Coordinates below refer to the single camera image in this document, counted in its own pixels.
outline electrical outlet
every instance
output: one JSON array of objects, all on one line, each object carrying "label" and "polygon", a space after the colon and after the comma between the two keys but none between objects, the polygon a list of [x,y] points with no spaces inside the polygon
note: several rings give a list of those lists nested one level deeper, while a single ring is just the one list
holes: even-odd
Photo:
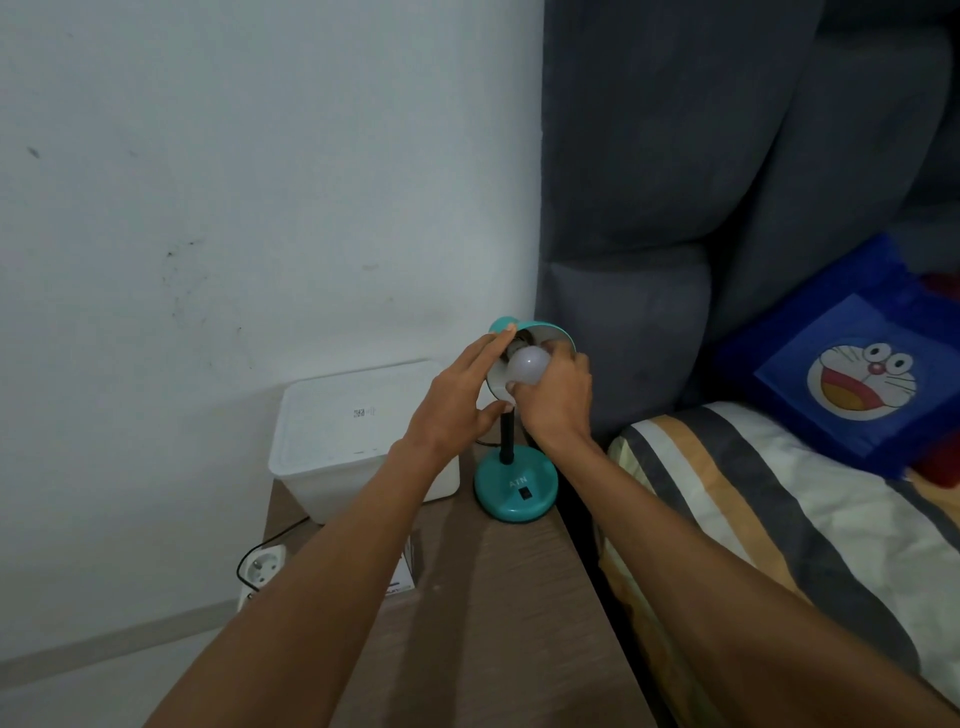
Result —
[{"label": "electrical outlet", "polygon": [[[263,589],[273,579],[287,562],[287,547],[267,546],[254,551],[240,567],[240,575],[253,584],[257,589]],[[240,600],[237,603],[237,612],[243,605],[253,599],[256,592],[246,584],[240,590]]]}]

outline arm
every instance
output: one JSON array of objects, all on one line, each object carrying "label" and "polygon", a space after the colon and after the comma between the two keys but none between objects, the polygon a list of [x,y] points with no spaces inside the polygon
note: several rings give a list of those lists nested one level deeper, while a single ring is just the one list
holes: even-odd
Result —
[{"label": "arm", "polygon": [[434,380],[406,435],[343,514],[237,615],[145,728],[324,726],[434,478],[506,408],[477,395],[514,336],[482,337]]},{"label": "arm", "polygon": [[946,701],[716,544],[607,458],[589,437],[585,356],[557,347],[540,384],[512,391],[524,426],[734,724],[960,726]]}]

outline white wall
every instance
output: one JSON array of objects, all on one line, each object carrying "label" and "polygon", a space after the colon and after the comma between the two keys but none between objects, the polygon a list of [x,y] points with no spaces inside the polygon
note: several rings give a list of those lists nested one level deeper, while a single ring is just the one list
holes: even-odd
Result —
[{"label": "white wall", "polygon": [[541,27],[0,0],[0,659],[232,598],[282,384],[532,311]]}]

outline light bulb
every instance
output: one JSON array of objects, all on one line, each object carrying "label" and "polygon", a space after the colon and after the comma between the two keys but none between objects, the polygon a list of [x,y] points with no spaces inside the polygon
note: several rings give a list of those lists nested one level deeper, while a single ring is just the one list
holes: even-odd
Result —
[{"label": "light bulb", "polygon": [[550,354],[540,347],[523,347],[510,357],[506,380],[536,384],[550,363]]}]

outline blue pillow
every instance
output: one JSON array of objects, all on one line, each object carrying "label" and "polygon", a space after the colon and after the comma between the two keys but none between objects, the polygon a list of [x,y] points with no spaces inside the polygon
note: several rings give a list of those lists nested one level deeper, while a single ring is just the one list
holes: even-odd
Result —
[{"label": "blue pillow", "polygon": [[721,342],[717,374],[824,455],[883,477],[960,426],[960,304],[886,234]]}]

